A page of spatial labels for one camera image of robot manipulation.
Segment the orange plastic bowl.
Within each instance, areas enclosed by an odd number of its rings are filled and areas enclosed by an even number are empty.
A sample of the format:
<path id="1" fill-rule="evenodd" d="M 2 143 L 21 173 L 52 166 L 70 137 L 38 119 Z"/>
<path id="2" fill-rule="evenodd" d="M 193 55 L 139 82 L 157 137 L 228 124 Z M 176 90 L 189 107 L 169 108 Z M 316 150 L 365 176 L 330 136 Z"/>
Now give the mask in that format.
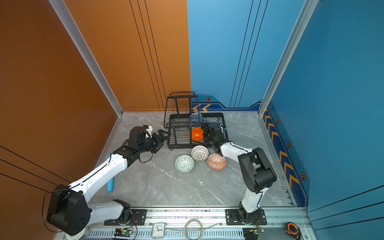
<path id="1" fill-rule="evenodd" d="M 204 140 L 204 131 L 199 127 L 194 127 L 189 133 L 189 138 L 194 142 L 200 142 Z"/>

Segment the blue geometric pattern bowl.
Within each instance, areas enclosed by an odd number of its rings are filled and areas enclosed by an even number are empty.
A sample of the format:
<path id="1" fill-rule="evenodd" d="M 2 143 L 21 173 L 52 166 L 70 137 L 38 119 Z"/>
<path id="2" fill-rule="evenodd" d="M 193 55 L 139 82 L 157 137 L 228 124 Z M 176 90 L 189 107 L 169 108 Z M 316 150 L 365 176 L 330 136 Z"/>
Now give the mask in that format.
<path id="1" fill-rule="evenodd" d="M 192 113 L 189 116 L 189 125 L 190 126 L 199 126 L 199 125 L 203 124 L 204 121 L 205 121 L 205 118 L 200 113 Z"/>

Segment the white lattice bowl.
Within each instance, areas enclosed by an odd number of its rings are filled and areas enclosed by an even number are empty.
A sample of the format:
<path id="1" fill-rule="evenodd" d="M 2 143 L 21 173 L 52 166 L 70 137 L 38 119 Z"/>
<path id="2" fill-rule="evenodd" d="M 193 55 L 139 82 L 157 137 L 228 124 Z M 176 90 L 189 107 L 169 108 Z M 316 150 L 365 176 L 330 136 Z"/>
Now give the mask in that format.
<path id="1" fill-rule="evenodd" d="M 191 157 L 196 162 L 206 161 L 209 156 L 209 150 L 204 146 L 195 146 L 191 150 Z"/>

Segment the black wire dish rack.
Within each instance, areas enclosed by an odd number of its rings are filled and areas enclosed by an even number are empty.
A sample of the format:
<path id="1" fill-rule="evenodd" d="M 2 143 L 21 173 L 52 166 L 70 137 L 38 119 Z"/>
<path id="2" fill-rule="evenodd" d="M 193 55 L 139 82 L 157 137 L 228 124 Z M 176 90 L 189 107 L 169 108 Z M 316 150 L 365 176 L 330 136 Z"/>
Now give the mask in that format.
<path id="1" fill-rule="evenodd" d="M 202 145 L 219 153 L 220 146 L 229 142 L 224 115 L 205 112 L 201 106 L 193 92 L 171 93 L 167 97 L 164 128 L 171 151 Z"/>

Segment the green patterned bowl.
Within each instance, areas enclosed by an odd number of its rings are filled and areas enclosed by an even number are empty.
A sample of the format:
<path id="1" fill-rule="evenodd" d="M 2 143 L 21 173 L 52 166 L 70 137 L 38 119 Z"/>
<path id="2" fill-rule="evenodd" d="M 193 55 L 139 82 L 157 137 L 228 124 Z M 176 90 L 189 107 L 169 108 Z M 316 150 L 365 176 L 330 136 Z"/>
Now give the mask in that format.
<path id="1" fill-rule="evenodd" d="M 175 160 L 175 169 L 180 174 L 188 174 L 195 167 L 195 160 L 189 155 L 181 155 Z"/>

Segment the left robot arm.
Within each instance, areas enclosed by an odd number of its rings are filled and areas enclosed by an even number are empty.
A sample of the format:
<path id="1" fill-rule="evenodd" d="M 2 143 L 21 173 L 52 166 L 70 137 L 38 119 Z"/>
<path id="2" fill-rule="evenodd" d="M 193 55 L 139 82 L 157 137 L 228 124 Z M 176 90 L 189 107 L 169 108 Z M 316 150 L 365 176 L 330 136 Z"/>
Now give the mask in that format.
<path id="1" fill-rule="evenodd" d="M 100 166 L 68 186 L 58 185 L 50 192 L 48 211 L 42 216 L 44 224 L 79 239 L 87 226 L 98 222 L 112 220 L 119 225 L 131 222 L 130 204 L 118 199 L 94 205 L 89 201 L 108 181 L 139 160 L 142 153 L 156 154 L 168 138 L 168 132 L 154 133 L 148 125 L 132 128 L 129 138 Z"/>

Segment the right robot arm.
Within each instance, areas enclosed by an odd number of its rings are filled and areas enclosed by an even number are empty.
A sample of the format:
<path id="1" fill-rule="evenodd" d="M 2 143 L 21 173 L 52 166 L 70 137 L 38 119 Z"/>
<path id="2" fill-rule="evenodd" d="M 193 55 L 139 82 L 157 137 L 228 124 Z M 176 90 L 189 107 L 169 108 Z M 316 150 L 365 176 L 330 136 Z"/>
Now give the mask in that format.
<path id="1" fill-rule="evenodd" d="M 238 146 L 225 136 L 219 123 L 202 124 L 203 137 L 215 153 L 239 163 L 243 181 L 247 187 L 238 208 L 238 222 L 244 225 L 267 225 L 267 217 L 261 201 L 277 180 L 277 174 L 262 148 L 249 149 Z"/>

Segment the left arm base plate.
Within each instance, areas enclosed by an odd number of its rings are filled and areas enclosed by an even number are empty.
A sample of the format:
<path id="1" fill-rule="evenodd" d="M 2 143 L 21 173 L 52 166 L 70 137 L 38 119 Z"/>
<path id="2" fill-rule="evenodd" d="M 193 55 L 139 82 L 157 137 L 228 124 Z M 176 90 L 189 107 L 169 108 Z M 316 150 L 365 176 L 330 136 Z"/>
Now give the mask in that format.
<path id="1" fill-rule="evenodd" d="M 128 220 L 106 220 L 104 221 L 105 226 L 143 226 L 145 224 L 147 216 L 147 210 L 146 209 L 131 209 L 131 215 Z"/>

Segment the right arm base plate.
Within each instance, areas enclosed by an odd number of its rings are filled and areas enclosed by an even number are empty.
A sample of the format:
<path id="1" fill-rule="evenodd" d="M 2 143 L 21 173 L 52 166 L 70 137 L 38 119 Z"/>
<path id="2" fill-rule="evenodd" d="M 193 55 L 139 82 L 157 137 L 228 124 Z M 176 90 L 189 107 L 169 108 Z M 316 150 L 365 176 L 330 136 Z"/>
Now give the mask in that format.
<path id="1" fill-rule="evenodd" d="M 266 226 L 267 217 L 265 211 L 260 208 L 253 213 L 247 213 L 243 209 L 226 209 L 227 225 L 259 225 Z"/>

